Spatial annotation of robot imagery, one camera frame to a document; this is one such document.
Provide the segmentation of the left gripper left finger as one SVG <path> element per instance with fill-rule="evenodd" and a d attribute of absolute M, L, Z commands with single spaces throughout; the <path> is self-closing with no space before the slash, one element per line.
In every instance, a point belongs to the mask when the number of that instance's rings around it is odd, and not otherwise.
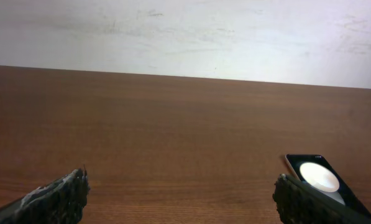
<path fill-rule="evenodd" d="M 0 207 L 0 224 L 77 224 L 89 191 L 86 169 L 75 169 Z"/>

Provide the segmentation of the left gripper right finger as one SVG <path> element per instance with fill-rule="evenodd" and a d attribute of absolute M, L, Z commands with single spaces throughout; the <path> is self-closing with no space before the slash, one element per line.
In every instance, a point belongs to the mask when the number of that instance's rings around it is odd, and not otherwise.
<path fill-rule="evenodd" d="M 284 224 L 371 224 L 371 218 L 318 192 L 291 175 L 281 174 L 272 195 Z"/>

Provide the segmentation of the black smartphone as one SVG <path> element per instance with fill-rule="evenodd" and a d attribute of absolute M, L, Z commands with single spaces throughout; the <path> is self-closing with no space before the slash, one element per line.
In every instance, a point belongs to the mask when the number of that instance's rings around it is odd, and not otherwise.
<path fill-rule="evenodd" d="M 297 179 L 371 219 L 371 213 L 365 205 L 322 155 L 287 154 L 285 160 Z"/>

